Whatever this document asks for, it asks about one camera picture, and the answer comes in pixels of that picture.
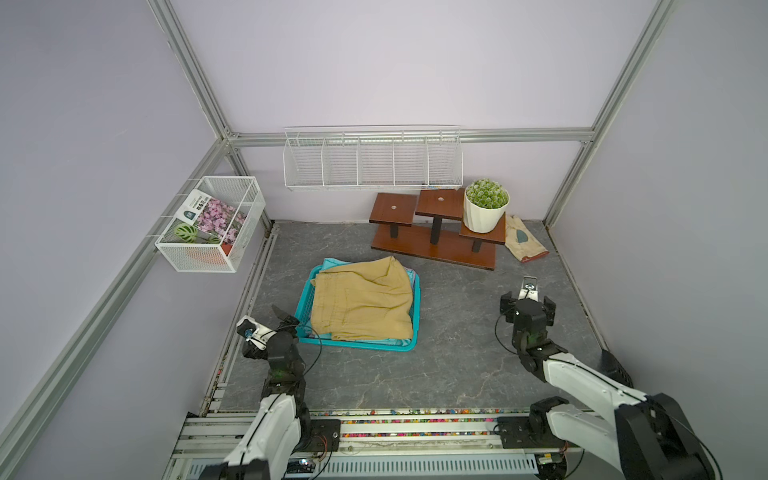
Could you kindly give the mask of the khaki pants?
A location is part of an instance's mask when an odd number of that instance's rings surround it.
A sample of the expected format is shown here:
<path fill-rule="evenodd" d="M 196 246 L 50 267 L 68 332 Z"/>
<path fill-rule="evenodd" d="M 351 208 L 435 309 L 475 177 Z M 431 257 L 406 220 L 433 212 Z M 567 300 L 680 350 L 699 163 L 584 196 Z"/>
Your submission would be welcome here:
<path fill-rule="evenodd" d="M 310 322 L 317 333 L 337 341 L 413 338 L 413 289 L 395 257 L 322 270 L 313 286 Z"/>

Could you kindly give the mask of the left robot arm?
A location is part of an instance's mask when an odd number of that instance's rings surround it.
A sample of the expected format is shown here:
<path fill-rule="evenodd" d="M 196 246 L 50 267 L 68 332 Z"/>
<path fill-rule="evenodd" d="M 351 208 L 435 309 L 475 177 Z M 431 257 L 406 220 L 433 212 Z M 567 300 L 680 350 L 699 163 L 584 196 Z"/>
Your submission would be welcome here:
<path fill-rule="evenodd" d="M 203 469 L 202 479 L 280 479 L 294 450 L 309 441 L 307 367 L 298 350 L 299 320 L 277 306 L 272 310 L 280 320 L 276 328 L 250 316 L 237 322 L 236 332 L 245 340 L 243 356 L 265 360 L 267 378 L 248 430 L 224 460 Z"/>

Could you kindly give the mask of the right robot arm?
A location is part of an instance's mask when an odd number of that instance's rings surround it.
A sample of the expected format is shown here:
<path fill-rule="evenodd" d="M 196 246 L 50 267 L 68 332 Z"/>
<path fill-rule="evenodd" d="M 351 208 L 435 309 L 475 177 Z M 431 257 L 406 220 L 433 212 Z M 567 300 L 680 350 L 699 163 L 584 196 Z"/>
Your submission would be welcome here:
<path fill-rule="evenodd" d="M 567 394 L 532 404 L 526 418 L 500 418 L 497 432 L 504 447 L 575 445 L 627 479 L 723 478 L 676 400 L 634 389 L 609 352 L 595 370 L 549 338 L 556 305 L 540 298 L 533 284 L 504 294 L 499 310 L 513 327 L 509 352 L 537 379 Z"/>

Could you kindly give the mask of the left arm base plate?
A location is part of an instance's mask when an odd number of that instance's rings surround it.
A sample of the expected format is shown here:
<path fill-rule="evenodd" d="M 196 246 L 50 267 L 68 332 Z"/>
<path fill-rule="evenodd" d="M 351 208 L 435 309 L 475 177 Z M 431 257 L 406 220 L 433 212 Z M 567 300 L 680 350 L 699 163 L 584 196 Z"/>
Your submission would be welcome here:
<path fill-rule="evenodd" d="M 339 449 L 341 421 L 338 419 L 311 419 L 303 429 L 297 452 L 330 453 Z"/>

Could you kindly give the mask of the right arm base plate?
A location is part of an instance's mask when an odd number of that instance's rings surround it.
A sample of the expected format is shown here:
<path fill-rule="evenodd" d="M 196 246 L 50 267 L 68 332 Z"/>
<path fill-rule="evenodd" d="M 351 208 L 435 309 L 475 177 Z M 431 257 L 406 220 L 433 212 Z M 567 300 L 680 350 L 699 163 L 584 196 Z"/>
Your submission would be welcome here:
<path fill-rule="evenodd" d="M 499 436 L 504 449 L 566 448 L 566 441 L 553 434 L 546 419 L 537 416 L 499 417 L 492 432 Z"/>

